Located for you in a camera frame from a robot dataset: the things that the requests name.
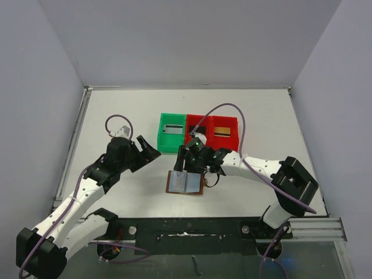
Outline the brown leather card holder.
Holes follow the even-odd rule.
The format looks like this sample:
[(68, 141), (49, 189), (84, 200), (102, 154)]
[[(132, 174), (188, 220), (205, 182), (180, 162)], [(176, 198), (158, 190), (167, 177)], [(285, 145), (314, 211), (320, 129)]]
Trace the brown leather card holder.
[(206, 187), (203, 174), (170, 170), (167, 175), (166, 193), (202, 195)]

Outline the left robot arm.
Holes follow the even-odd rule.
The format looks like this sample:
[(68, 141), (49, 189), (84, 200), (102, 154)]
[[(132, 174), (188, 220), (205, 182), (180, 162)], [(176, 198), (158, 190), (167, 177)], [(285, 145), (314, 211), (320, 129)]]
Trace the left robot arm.
[(118, 232), (116, 215), (105, 211), (77, 222), (119, 180), (121, 174), (135, 172), (161, 156), (161, 153), (138, 136), (134, 141), (114, 137), (106, 152), (79, 175), (73, 192), (34, 228), (24, 228), (16, 237), (16, 265), (19, 278), (58, 278), (67, 261), (90, 241), (101, 235), (111, 239)]

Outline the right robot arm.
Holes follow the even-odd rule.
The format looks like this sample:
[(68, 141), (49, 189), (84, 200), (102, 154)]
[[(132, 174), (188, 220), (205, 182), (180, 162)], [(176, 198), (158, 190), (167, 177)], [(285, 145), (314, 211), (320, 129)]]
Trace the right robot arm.
[(315, 178), (296, 158), (266, 160), (242, 155), (232, 149), (214, 150), (198, 138), (179, 146), (175, 171), (220, 176), (237, 176), (259, 181), (271, 187), (277, 200), (268, 206), (259, 223), (262, 236), (271, 238), (280, 226), (292, 217), (315, 214), (310, 203), (319, 185)]

